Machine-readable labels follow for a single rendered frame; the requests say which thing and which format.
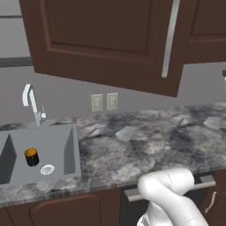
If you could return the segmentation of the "black cup with orange top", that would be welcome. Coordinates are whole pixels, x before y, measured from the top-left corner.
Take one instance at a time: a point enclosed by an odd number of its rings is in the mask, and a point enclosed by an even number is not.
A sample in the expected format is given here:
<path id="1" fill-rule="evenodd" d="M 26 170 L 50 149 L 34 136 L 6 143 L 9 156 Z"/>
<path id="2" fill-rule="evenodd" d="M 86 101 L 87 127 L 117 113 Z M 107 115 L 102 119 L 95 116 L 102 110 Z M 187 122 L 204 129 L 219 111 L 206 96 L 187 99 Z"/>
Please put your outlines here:
<path id="1" fill-rule="evenodd" d="M 39 155 L 35 148 L 28 148 L 25 151 L 26 163 L 30 167 L 34 167 L 39 163 Z"/>

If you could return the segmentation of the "brown base cabinet door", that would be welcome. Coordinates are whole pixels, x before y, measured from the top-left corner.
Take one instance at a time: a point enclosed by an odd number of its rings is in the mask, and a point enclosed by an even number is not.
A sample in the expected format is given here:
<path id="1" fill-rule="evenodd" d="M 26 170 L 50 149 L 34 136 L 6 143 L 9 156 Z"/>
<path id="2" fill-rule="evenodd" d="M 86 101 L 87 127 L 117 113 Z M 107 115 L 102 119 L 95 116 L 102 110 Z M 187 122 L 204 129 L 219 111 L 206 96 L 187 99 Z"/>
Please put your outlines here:
<path id="1" fill-rule="evenodd" d="M 15 226 L 119 226 L 121 189 L 7 207 Z"/>
<path id="2" fill-rule="evenodd" d="M 217 170 L 214 180 L 216 186 L 207 190 L 200 210 L 209 226 L 226 226 L 226 169 Z M 215 203 L 205 214 L 205 208 L 209 206 L 214 191 L 216 191 Z"/>

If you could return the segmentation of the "silver sink tap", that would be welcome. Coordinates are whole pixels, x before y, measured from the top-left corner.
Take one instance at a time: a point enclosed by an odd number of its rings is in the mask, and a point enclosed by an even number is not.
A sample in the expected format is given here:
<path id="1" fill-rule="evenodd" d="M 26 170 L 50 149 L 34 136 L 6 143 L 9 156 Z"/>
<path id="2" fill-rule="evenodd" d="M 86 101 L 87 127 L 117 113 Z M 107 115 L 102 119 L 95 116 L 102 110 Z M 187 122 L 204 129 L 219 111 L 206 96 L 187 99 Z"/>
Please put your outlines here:
<path id="1" fill-rule="evenodd" d="M 38 110 L 37 103 L 34 96 L 34 88 L 32 84 L 26 84 L 22 93 L 22 102 L 24 107 L 32 106 L 34 119 L 37 126 L 41 126 L 43 120 L 47 117 L 45 110 Z"/>

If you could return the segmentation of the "grey sink basin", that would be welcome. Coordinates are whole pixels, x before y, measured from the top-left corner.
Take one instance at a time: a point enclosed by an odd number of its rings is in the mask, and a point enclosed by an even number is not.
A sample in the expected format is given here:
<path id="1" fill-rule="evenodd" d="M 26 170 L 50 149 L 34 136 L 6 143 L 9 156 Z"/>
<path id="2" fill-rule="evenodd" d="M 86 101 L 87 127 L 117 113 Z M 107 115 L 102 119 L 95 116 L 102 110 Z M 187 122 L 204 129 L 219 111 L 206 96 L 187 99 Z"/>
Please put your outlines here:
<path id="1" fill-rule="evenodd" d="M 34 167 L 26 163 L 28 148 L 39 155 Z M 0 188 L 80 176 L 76 124 L 0 132 Z"/>

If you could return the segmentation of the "black dishwasher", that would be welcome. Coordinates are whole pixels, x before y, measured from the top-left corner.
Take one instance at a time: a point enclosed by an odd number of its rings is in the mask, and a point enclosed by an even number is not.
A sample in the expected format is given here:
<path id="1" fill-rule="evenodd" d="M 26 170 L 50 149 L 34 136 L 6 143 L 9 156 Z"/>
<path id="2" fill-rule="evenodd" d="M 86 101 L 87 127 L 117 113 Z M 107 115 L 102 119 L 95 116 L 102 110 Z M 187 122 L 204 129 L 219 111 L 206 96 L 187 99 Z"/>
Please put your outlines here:
<path id="1" fill-rule="evenodd" d="M 194 176 L 195 184 L 200 183 L 200 177 L 207 175 L 213 175 L 213 173 L 203 173 Z M 121 189 L 121 200 L 120 200 L 120 226 L 137 226 L 139 218 L 145 214 L 148 207 L 147 200 L 138 200 L 130 202 L 124 191 L 137 188 L 137 185 L 128 185 Z M 209 188 L 190 190 L 185 194 L 185 197 L 191 199 L 197 207 L 201 207 L 203 200 L 207 194 Z"/>

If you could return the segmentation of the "beige wall socket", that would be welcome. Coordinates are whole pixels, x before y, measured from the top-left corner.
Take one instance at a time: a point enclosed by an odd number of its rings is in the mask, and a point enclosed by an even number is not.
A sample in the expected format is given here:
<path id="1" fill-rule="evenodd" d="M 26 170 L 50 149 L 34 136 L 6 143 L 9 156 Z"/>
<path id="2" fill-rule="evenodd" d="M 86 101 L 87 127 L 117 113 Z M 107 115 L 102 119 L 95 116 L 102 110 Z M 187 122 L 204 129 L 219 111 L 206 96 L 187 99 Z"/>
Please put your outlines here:
<path id="1" fill-rule="evenodd" d="M 103 110 L 103 94 L 91 95 L 91 107 L 93 112 Z"/>
<path id="2" fill-rule="evenodd" d="M 117 109 L 118 93 L 107 94 L 107 110 Z"/>

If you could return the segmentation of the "brown wall cabinet door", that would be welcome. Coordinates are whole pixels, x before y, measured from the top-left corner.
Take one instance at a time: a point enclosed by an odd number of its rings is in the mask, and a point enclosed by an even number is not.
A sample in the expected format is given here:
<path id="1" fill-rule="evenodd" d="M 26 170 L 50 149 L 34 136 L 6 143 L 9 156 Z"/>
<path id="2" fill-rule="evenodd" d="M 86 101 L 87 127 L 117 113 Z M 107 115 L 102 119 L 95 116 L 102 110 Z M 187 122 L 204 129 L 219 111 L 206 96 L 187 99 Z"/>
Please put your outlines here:
<path id="1" fill-rule="evenodd" d="M 19 0 L 34 70 L 177 96 L 197 0 L 180 0 L 162 77 L 173 0 Z"/>

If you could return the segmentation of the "grey window frame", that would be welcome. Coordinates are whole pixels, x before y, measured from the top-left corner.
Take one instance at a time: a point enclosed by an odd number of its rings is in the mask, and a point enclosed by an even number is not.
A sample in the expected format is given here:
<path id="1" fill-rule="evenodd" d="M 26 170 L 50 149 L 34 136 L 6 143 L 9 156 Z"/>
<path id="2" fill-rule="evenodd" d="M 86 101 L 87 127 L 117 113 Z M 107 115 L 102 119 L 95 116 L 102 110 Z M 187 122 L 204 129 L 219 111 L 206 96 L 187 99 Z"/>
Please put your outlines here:
<path id="1" fill-rule="evenodd" d="M 0 0 L 0 67 L 32 64 L 19 0 Z"/>

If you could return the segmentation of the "brown wall cabinet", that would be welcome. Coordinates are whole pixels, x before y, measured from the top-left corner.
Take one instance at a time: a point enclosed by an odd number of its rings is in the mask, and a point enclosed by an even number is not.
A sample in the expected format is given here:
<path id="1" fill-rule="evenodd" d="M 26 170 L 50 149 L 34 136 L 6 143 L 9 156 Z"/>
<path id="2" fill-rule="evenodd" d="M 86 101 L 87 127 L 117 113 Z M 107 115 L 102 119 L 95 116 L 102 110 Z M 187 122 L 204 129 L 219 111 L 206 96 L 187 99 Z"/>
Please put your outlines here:
<path id="1" fill-rule="evenodd" d="M 198 0 L 185 62 L 226 62 L 226 0 Z"/>

